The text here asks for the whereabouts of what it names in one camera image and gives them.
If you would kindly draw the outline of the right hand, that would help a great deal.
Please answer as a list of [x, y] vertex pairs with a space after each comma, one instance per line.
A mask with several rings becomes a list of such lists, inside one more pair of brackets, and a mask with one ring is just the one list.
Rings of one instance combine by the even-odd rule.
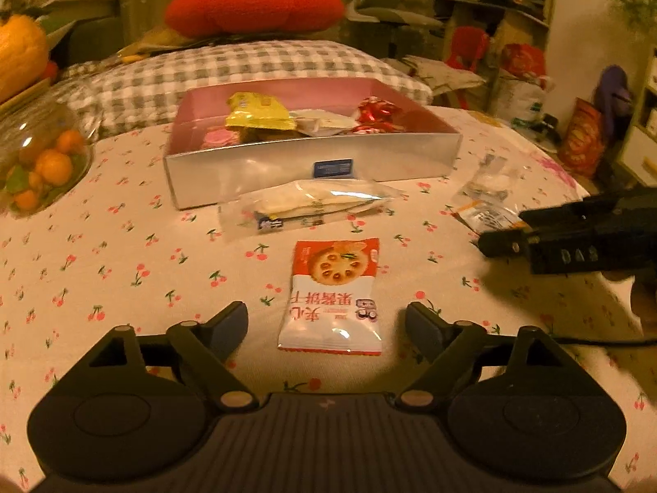
[[639, 272], [606, 272], [604, 274], [608, 281], [627, 281], [632, 279], [632, 290], [630, 291], [630, 307], [632, 312], [639, 318], [643, 334], [656, 335], [657, 328], [657, 304], [656, 304], [656, 274], [648, 270]]

